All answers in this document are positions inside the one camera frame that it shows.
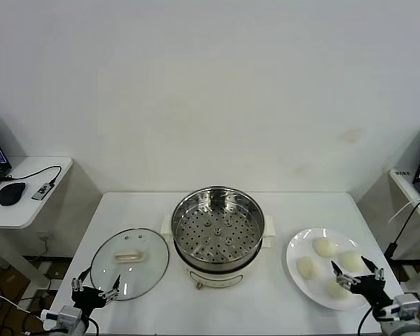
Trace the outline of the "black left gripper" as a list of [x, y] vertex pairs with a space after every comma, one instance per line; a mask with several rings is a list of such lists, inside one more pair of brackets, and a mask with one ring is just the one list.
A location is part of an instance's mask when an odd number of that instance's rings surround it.
[[106, 305], [106, 301], [113, 301], [119, 296], [120, 292], [120, 275], [117, 277], [111, 290], [106, 292], [85, 286], [83, 282], [90, 273], [91, 267], [82, 271], [79, 276], [71, 280], [72, 295], [74, 307], [79, 309], [98, 309]]

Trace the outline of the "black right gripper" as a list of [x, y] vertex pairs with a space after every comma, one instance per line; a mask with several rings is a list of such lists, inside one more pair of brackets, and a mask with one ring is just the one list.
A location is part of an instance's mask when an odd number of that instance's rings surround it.
[[340, 267], [331, 260], [330, 263], [335, 274], [336, 282], [353, 294], [362, 295], [372, 308], [381, 309], [393, 304], [393, 300], [386, 294], [384, 287], [384, 269], [378, 268], [371, 260], [361, 256], [365, 266], [374, 275], [352, 277], [343, 273]]

